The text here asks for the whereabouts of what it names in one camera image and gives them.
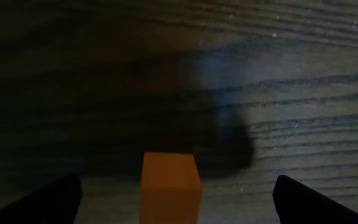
wood grain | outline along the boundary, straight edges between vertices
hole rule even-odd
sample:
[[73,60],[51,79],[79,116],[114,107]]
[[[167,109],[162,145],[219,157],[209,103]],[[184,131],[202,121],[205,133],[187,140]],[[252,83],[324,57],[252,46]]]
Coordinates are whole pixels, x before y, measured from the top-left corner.
[[76,172],[77,223],[138,223],[176,142],[200,223],[278,223],[280,174],[358,212],[358,2],[257,2],[0,1],[0,207]]

orange block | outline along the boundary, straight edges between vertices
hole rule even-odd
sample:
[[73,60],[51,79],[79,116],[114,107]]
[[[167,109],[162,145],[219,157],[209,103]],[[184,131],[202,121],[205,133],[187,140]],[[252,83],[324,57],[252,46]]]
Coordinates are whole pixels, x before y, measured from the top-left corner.
[[145,152],[140,224],[197,224],[201,195],[193,155]]

block's front face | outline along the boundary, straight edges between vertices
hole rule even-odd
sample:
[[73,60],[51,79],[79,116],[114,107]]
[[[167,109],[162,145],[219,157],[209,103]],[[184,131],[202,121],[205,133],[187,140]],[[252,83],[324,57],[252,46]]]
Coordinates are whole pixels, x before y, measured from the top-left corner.
[[200,190],[146,190],[140,198],[140,224],[197,224]]
[[191,154],[145,153],[140,224],[197,224],[201,195]]

